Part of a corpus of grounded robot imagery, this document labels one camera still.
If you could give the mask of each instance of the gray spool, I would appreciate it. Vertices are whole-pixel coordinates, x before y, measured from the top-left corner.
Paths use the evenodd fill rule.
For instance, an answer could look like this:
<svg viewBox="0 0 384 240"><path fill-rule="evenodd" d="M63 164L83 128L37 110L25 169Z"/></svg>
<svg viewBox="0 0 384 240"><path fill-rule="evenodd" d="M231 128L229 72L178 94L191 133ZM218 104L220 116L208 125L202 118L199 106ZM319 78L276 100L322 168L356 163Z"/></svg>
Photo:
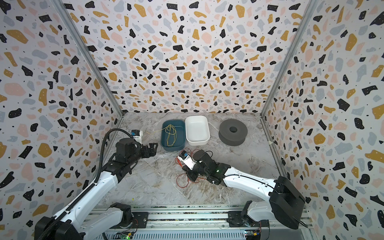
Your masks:
<svg viewBox="0 0 384 240"><path fill-rule="evenodd" d="M239 146L248 134L248 129L244 123L236 119L227 119L220 124L218 137L229 146Z"/></svg>

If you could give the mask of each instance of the spool hole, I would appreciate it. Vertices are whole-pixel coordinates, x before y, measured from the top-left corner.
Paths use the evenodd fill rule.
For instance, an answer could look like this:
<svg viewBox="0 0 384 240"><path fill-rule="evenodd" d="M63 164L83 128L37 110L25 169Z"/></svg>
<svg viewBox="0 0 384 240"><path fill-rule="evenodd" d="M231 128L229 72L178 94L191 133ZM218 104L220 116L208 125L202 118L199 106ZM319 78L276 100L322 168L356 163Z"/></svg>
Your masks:
<svg viewBox="0 0 384 240"><path fill-rule="evenodd" d="M230 127L230 128L229 128L229 131L231 131L231 132L237 132L237 128L236 128L236 127Z"/></svg>

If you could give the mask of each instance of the plastic bin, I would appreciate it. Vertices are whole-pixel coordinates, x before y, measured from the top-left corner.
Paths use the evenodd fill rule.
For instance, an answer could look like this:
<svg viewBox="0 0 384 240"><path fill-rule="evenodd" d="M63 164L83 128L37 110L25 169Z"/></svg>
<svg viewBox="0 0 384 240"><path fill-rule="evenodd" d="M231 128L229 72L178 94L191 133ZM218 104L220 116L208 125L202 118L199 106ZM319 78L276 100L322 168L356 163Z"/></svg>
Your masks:
<svg viewBox="0 0 384 240"><path fill-rule="evenodd" d="M167 138L168 133L166 133L166 130L163 129L169 124L172 124L176 128L176 141L173 144L172 147L168 147L167 145ZM165 151L168 152L174 152L174 151L181 151L184 149L185 146L185 123L183 120L180 119L173 119L173 120L167 120L163 123L161 129L161 140L160 144L164 148ZM168 143L172 144L174 141L175 135L170 135L168 139Z"/></svg>
<svg viewBox="0 0 384 240"><path fill-rule="evenodd" d="M185 120L185 134L189 145L200 146L208 143L210 136L205 116L190 116Z"/></svg>

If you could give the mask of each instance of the back wall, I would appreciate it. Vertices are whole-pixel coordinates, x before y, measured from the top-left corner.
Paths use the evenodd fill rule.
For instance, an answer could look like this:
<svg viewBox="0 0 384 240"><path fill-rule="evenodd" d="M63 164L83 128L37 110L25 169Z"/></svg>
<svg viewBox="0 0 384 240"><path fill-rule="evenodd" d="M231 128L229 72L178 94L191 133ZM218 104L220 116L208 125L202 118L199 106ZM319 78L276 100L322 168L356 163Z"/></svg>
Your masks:
<svg viewBox="0 0 384 240"><path fill-rule="evenodd" d="M258 112L306 3L66 0L125 112Z"/></svg>

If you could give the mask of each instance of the side wall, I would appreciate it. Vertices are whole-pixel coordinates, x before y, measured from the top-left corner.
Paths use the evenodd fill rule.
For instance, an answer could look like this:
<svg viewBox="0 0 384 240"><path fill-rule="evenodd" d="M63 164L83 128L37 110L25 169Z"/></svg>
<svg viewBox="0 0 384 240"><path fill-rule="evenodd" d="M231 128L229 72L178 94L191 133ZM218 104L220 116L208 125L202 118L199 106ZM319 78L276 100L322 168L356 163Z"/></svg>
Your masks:
<svg viewBox="0 0 384 240"><path fill-rule="evenodd" d="M383 11L319 1L265 116L319 239L384 239Z"/></svg>
<svg viewBox="0 0 384 240"><path fill-rule="evenodd" d="M0 238L24 240L91 181L117 115L51 2L1 8Z"/></svg>
<svg viewBox="0 0 384 240"><path fill-rule="evenodd" d="M307 1L65 0L124 111L258 112Z"/></svg>

